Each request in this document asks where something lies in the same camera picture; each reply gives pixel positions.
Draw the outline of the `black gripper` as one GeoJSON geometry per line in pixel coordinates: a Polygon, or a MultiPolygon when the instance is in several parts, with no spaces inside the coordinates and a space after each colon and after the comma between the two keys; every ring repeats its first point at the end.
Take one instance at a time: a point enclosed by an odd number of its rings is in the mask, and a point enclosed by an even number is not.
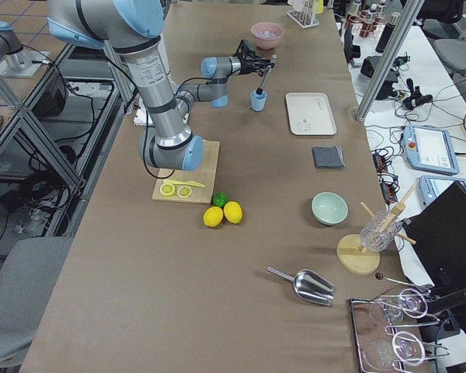
{"type": "Polygon", "coordinates": [[[276,56],[272,56],[271,58],[260,58],[259,56],[240,56],[240,75],[248,75],[253,72],[259,71],[267,71],[271,68],[274,68],[276,64],[276,56]]]}

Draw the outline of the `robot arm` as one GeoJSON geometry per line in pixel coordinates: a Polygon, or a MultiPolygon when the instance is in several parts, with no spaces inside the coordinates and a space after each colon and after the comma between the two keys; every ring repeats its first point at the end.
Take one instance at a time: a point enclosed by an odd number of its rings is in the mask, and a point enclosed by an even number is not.
{"type": "Polygon", "coordinates": [[[165,70],[167,54],[158,49],[165,15],[160,1],[49,1],[50,33],[66,43],[101,50],[106,43],[127,63],[153,126],[140,140],[148,166],[193,171],[203,160],[203,138],[184,121],[196,102],[214,108],[228,104],[228,80],[253,72],[264,75],[272,59],[259,56],[242,40],[232,56],[205,58],[203,84],[174,89],[165,70]]]}
{"type": "Polygon", "coordinates": [[[41,65],[49,65],[49,51],[29,51],[13,28],[0,21],[0,75],[6,78],[32,78],[41,65]]]}

